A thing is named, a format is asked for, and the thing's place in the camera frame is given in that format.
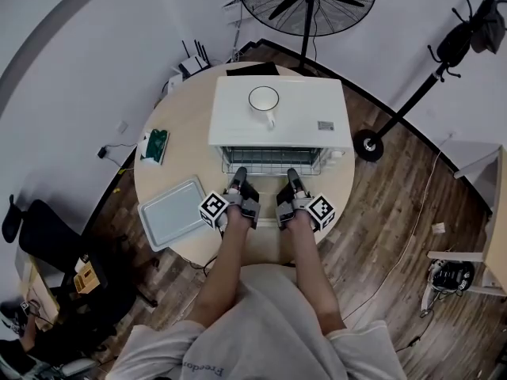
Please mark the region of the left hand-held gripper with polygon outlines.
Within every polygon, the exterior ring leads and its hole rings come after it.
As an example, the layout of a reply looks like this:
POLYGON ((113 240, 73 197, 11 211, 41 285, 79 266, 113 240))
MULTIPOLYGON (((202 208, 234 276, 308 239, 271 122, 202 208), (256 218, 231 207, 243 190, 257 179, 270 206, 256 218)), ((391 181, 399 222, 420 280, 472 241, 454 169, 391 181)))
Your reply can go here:
POLYGON ((231 179, 231 187, 223 194, 211 191, 200 203, 201 219, 214 230, 225 230, 227 211, 238 207, 241 215, 249 222, 252 229, 257 228, 261 205, 259 193, 246 181, 247 169, 239 167, 231 179))

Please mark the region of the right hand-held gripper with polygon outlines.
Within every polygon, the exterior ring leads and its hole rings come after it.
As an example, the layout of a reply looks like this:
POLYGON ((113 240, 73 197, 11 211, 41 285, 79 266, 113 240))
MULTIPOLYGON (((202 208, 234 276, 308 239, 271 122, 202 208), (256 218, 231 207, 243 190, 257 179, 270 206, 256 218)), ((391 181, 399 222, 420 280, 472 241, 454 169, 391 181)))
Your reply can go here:
POLYGON ((305 211, 311 218, 314 232, 326 228, 336 217, 331 202, 322 194, 312 196, 304 190, 304 184, 294 168, 287 171, 288 183, 276 196, 276 221, 280 230, 285 230, 287 223, 294 219, 297 211, 305 211))

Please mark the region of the wire oven rack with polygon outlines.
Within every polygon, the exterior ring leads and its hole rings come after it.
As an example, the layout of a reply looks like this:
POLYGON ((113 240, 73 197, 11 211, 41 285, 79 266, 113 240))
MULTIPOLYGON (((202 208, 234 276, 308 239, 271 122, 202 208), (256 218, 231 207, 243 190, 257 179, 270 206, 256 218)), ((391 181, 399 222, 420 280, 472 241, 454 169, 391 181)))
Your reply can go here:
POLYGON ((248 174, 282 176, 293 168, 300 176, 320 174, 322 151, 315 148, 278 146, 222 146, 222 171, 234 174, 244 167, 248 174))

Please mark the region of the silver metal baking tray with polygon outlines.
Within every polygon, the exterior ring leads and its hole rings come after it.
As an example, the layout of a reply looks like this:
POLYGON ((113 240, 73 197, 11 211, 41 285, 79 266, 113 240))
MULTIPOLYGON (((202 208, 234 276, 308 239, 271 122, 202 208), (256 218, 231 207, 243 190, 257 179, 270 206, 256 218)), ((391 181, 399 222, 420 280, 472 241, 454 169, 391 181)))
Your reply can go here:
POLYGON ((139 217, 151 249, 159 252, 196 236, 207 228, 198 206, 204 190, 197 175, 138 206, 139 217))

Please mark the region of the white toaster oven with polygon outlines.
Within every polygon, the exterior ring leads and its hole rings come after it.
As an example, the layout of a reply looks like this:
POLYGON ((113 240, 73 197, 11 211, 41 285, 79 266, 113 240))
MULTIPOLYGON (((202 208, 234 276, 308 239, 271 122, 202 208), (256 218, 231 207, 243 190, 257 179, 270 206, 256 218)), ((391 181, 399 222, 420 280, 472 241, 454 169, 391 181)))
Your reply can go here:
POLYGON ((222 146, 320 149, 321 173, 353 150, 342 84, 336 79, 303 76, 220 77, 208 143, 218 152, 222 146), (273 129, 251 111, 248 96, 258 86, 270 86, 279 93, 273 129))

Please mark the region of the person's right forearm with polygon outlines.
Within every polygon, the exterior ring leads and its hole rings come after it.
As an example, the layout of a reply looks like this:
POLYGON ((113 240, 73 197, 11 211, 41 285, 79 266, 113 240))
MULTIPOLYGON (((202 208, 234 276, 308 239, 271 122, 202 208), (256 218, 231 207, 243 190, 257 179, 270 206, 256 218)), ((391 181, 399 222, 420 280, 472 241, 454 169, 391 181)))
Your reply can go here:
POLYGON ((337 297, 318 254, 310 215, 297 211, 286 227, 291 235, 297 286, 313 308, 322 334, 345 329, 337 297))

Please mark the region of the person's left forearm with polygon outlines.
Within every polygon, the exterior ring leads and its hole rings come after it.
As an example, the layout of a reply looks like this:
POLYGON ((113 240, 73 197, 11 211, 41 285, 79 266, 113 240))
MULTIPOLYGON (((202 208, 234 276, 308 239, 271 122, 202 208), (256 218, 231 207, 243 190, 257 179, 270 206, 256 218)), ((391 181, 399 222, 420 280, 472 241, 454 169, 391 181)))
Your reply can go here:
POLYGON ((227 227, 221 246, 186 321, 208 328, 233 306, 242 266, 242 252, 250 227, 249 219, 241 214, 238 206, 227 208, 227 227))

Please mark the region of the black coat rack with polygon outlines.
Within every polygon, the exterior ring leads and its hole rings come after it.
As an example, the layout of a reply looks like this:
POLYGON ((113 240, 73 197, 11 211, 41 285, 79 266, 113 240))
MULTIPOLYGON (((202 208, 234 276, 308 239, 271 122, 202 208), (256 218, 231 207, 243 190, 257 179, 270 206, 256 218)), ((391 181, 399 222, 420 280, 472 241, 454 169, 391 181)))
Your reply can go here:
MULTIPOLYGON (((459 24, 467 22, 470 25, 471 33, 473 35, 473 33, 481 27, 485 16, 490 12, 491 8, 496 5, 498 9, 500 4, 507 4, 507 0, 482 0, 476 10, 473 10, 471 4, 468 4, 469 16, 466 20, 460 16, 459 12, 455 8, 452 9, 452 12, 458 17, 459 24)), ((366 162, 377 162, 381 159, 384 153, 382 137, 385 136, 396 124, 400 123, 404 119, 404 116, 423 98, 424 95, 431 90, 431 88, 435 86, 437 82, 444 81, 444 73, 447 73, 455 78, 461 77, 460 74, 451 72, 451 69, 457 67, 459 64, 457 66, 449 66, 447 63, 443 63, 439 60, 436 54, 436 49, 428 47, 428 50, 433 61, 438 64, 437 69, 426 78, 416 92, 407 100, 399 111, 397 111, 391 119, 379 129, 379 131, 362 129, 353 136, 353 148, 359 158, 365 160, 366 162)))

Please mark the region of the white mug with dark rim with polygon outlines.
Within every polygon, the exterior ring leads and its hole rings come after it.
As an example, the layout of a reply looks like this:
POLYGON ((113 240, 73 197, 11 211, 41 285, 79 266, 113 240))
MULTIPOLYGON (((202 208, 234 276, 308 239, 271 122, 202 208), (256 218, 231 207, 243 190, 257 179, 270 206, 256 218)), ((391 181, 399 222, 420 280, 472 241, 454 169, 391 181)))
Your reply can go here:
POLYGON ((275 110, 279 104, 279 93, 272 87, 261 85, 252 89, 248 102, 252 113, 269 129, 276 126, 275 110))

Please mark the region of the green tissue pack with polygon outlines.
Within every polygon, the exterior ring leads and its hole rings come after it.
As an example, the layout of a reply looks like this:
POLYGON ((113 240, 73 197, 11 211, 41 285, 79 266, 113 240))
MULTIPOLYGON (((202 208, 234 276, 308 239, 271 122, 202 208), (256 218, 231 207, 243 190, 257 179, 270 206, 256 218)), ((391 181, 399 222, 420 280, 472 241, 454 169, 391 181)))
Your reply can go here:
POLYGON ((141 162, 161 165, 166 152, 170 133, 167 130, 146 130, 138 142, 137 152, 141 162))

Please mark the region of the flat black pad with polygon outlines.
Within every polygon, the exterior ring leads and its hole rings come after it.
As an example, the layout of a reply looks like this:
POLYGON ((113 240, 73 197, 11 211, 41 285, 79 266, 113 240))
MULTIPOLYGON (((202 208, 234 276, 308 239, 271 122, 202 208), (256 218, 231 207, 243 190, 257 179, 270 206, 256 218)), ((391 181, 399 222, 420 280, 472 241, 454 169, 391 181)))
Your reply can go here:
POLYGON ((257 63, 250 66, 227 70, 227 76, 278 76, 280 73, 274 62, 257 63))

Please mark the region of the white router with black antennas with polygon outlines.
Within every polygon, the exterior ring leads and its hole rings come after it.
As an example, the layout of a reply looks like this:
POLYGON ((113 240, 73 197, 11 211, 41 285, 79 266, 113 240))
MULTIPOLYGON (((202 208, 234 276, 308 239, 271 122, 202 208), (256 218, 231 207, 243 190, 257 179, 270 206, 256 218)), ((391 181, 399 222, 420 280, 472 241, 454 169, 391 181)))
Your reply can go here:
POLYGON ((196 49, 196 53, 194 55, 190 55, 184 41, 182 41, 182 44, 185 49, 187 59, 177 65, 176 71, 182 75, 184 80, 212 67, 204 45, 202 45, 200 41, 194 40, 196 49))

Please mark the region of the person's light grey shirt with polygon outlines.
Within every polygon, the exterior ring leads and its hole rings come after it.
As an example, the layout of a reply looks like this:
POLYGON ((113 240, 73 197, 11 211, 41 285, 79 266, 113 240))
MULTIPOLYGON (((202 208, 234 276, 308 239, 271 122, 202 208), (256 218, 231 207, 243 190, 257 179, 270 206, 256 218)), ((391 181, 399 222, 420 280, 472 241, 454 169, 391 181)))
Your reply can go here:
POLYGON ((384 321, 323 335, 295 272, 242 268, 235 304, 209 328, 132 329, 105 380, 406 380, 384 321))

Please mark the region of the black harness device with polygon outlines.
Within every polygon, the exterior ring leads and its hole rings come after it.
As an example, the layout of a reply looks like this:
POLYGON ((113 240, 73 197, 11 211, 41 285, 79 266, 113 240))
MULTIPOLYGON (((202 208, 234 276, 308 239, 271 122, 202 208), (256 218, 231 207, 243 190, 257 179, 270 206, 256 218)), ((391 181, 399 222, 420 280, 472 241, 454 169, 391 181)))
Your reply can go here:
POLYGON ((429 283, 437 291, 466 291, 474 277, 475 267, 469 261, 435 260, 429 283))

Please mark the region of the yellow wooden box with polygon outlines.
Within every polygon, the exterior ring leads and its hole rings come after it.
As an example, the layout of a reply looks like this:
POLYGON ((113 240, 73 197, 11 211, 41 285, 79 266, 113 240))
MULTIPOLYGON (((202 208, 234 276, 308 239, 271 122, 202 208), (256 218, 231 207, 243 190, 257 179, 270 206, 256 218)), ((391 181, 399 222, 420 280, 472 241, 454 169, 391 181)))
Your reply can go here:
POLYGON ((85 264, 74 277, 74 285, 79 294, 89 294, 100 285, 100 280, 90 263, 85 264))

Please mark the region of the black office chair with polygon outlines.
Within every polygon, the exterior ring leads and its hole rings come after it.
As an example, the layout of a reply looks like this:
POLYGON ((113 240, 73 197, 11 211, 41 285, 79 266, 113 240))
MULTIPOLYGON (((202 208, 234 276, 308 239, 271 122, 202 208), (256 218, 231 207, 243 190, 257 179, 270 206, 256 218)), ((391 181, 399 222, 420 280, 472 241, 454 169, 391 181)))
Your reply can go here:
POLYGON ((134 254, 126 246, 127 236, 105 240, 82 236, 73 231, 44 201, 34 200, 21 210, 9 200, 2 221, 6 242, 16 241, 21 250, 49 264, 64 274, 61 285, 51 289, 61 307, 54 333, 61 332, 84 344, 102 343, 114 332, 115 325, 130 311, 136 299, 157 307, 138 287, 136 276, 141 266, 134 266, 134 254), (89 294, 79 294, 74 285, 78 274, 74 266, 79 257, 87 255, 100 285, 89 294))

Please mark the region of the black bag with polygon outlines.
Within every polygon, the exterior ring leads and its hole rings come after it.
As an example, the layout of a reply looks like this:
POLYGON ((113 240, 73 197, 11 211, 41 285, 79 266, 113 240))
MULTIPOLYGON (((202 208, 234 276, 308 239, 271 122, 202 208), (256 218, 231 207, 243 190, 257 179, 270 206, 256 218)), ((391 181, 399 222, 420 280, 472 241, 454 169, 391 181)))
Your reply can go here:
POLYGON ((465 22, 457 25, 442 40, 436 49, 439 60, 450 67, 457 66, 471 47, 471 28, 465 22))

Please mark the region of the small wooden desk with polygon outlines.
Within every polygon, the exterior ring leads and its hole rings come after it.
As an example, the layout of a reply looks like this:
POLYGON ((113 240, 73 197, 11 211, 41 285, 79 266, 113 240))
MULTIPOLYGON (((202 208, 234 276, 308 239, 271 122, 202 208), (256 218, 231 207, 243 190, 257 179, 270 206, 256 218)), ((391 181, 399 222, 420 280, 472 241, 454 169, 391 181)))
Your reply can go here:
POLYGON ((15 265, 21 282, 21 295, 26 302, 38 303, 36 325, 38 329, 48 331, 58 320, 59 304, 30 255, 17 249, 15 265))

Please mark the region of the khaki bag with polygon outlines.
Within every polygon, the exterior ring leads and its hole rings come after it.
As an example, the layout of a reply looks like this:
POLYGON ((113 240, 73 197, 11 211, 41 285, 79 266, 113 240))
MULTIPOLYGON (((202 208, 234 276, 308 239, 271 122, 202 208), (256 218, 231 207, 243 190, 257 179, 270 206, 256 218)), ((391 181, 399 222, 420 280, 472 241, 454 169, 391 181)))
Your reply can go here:
POLYGON ((485 16, 481 27, 473 33, 471 48, 478 54, 484 51, 497 54, 506 33, 505 19, 494 5, 485 16))

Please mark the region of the wooden desk with white frame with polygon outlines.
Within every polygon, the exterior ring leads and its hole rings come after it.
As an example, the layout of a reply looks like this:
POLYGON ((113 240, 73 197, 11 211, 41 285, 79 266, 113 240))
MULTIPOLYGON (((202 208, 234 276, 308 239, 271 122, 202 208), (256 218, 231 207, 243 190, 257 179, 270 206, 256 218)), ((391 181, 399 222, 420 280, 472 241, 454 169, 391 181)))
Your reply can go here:
POLYGON ((491 154, 454 172, 458 179, 476 170, 497 163, 494 210, 486 230, 486 243, 481 252, 437 252, 429 251, 431 260, 481 263, 485 266, 480 286, 468 290, 476 294, 507 297, 507 149, 503 146, 491 154))

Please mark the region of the grey wall rail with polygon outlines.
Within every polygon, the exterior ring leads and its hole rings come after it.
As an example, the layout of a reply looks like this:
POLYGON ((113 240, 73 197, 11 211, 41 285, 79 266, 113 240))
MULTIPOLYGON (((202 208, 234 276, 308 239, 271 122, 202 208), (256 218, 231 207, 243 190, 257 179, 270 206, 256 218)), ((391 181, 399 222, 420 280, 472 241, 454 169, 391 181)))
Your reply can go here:
POLYGON ((0 76, 0 117, 32 63, 53 36, 91 0, 62 0, 32 30, 0 76))

